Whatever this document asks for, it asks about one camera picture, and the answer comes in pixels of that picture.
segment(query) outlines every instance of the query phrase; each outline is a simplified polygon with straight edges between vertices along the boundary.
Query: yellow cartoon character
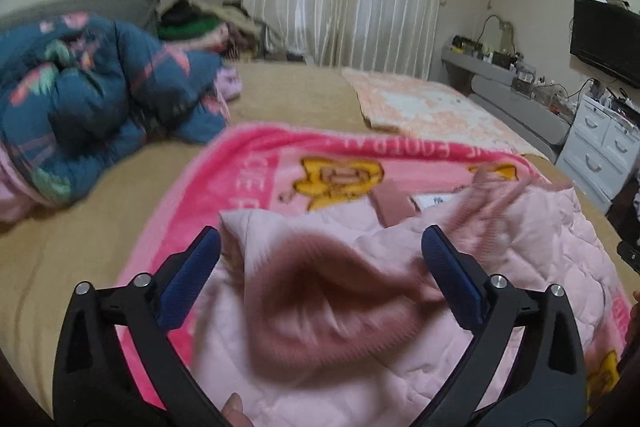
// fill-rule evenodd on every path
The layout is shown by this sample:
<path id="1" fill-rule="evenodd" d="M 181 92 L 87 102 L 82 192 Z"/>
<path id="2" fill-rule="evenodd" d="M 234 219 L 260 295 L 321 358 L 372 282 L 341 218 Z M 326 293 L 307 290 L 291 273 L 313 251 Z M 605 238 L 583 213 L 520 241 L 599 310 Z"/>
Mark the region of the yellow cartoon character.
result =
<path id="1" fill-rule="evenodd" d="M 469 172 L 471 172 L 471 174 L 476 174 L 476 172 L 478 172 L 478 168 L 478 166 L 473 166 L 468 167 L 467 169 Z M 496 165 L 492 167 L 489 172 L 495 172 L 496 174 L 499 174 L 501 177 L 510 182 L 518 181 L 518 171 L 515 168 L 515 165 L 511 165 L 508 163 Z"/>
<path id="2" fill-rule="evenodd" d="M 337 162 L 324 158 L 303 158 L 306 179 L 293 183 L 293 190 L 311 198 L 307 210 L 319 210 L 368 194 L 384 178 L 380 163 L 373 160 Z"/>
<path id="3" fill-rule="evenodd" d="M 615 351 L 611 351 L 602 360 L 599 370 L 589 375 L 587 379 L 589 414 L 593 413 L 600 406 L 605 395 L 613 391 L 613 388 L 619 381 L 618 356 Z"/>

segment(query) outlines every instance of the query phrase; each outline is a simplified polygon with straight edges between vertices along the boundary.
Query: light pink quilted jacket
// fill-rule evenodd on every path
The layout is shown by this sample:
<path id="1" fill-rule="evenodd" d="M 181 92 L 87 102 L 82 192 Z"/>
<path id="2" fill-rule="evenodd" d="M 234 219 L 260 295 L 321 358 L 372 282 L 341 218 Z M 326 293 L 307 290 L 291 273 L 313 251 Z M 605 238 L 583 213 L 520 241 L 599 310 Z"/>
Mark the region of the light pink quilted jacket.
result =
<path id="1" fill-rule="evenodd" d="M 255 427 L 406 427 L 470 341 L 420 254 L 438 224 L 487 273 L 521 288 L 560 283 L 583 348 L 610 314 L 616 270 L 573 189 L 480 177 L 384 229 L 368 199 L 284 217 L 222 213 L 226 263 L 200 302 L 192 371 L 221 407 L 239 393 Z M 495 401 L 514 332 L 482 405 Z"/>

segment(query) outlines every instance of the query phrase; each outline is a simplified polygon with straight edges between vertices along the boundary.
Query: tan bed sheet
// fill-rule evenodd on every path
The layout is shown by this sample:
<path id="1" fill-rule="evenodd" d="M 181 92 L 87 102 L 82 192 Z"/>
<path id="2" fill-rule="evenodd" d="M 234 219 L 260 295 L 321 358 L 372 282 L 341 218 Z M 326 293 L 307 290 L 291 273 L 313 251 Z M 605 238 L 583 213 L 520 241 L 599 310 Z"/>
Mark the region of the tan bed sheet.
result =
<path id="1" fill-rule="evenodd" d="M 370 132 L 354 90 L 337 70 L 292 64 L 243 64 L 242 97 L 232 122 L 285 121 L 345 132 Z M 51 379 L 58 333 L 76 283 L 113 284 L 164 192 L 200 150 L 176 142 L 146 147 L 108 172 L 73 208 L 41 212 L 0 229 L 0 348 L 28 390 L 51 411 Z M 551 163 L 529 158 L 551 180 Z M 628 292 L 640 286 L 618 261 L 618 235 L 584 201 L 584 213 L 618 266 Z"/>

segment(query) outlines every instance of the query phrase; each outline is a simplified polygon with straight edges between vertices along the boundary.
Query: drawer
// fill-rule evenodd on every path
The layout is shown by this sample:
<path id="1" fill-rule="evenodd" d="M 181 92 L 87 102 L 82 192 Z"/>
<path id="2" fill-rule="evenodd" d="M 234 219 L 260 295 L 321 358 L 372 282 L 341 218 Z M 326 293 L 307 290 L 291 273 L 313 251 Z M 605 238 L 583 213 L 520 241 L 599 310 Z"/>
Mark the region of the drawer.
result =
<path id="1" fill-rule="evenodd" d="M 574 127 L 580 129 L 588 140 L 601 145 L 607 133 L 611 117 L 597 107 L 582 101 L 575 115 Z"/>
<path id="2" fill-rule="evenodd" d="M 609 207 L 611 206 L 609 198 L 607 198 L 604 192 L 594 185 L 586 175 L 580 172 L 571 160 L 561 157 L 556 167 L 574 181 L 574 185 L 587 196 L 588 200 L 591 201 L 599 211 L 603 214 L 609 211 Z"/>
<path id="3" fill-rule="evenodd" d="M 640 152 L 640 140 L 617 121 L 611 120 L 602 148 L 607 158 L 618 161 L 626 169 L 632 169 Z"/>
<path id="4" fill-rule="evenodd" d="M 620 169 L 608 161 L 576 129 L 569 135 L 562 156 L 596 187 L 601 188 L 607 198 L 614 198 L 625 184 L 628 170 Z"/>

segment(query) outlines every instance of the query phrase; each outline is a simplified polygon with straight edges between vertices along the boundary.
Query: lavender cloth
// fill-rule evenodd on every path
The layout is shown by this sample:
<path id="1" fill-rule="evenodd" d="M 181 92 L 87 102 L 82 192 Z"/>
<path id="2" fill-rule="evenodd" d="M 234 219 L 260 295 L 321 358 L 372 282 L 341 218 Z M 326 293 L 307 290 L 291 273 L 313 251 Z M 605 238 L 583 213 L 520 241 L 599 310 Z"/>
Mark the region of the lavender cloth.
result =
<path id="1" fill-rule="evenodd" d="M 16 223 L 46 202 L 15 170 L 0 144 L 0 223 Z"/>
<path id="2" fill-rule="evenodd" d="M 216 89 L 226 101 L 240 96 L 242 91 L 242 78 L 236 68 L 222 68 L 218 70 Z"/>

